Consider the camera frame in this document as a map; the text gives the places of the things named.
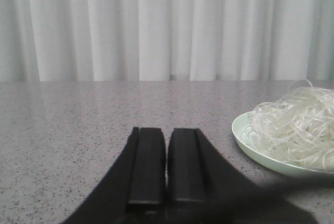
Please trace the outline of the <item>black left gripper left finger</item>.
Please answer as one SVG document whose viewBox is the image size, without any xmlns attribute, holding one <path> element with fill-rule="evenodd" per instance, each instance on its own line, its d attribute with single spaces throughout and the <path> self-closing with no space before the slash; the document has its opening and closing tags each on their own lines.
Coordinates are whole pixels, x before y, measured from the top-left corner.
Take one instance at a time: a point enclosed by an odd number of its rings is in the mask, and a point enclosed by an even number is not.
<svg viewBox="0 0 334 224">
<path fill-rule="evenodd" d="M 135 127 L 117 160 L 65 223 L 156 223 L 165 200 L 165 140 Z"/>
</svg>

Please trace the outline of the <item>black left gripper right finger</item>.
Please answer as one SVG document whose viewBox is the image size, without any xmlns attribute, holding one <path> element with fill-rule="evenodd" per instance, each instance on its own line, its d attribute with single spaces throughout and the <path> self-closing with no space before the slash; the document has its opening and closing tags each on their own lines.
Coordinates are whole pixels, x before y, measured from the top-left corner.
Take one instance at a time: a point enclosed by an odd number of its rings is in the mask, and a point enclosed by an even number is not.
<svg viewBox="0 0 334 224">
<path fill-rule="evenodd" d="M 230 165 L 199 129 L 176 128 L 168 149 L 168 192 L 173 209 L 168 223 L 181 223 L 180 216 L 198 213 L 218 198 L 261 188 Z M 316 223 L 311 213 L 281 197 L 273 204 L 244 204 L 230 217 L 204 220 L 204 223 Z"/>
</svg>

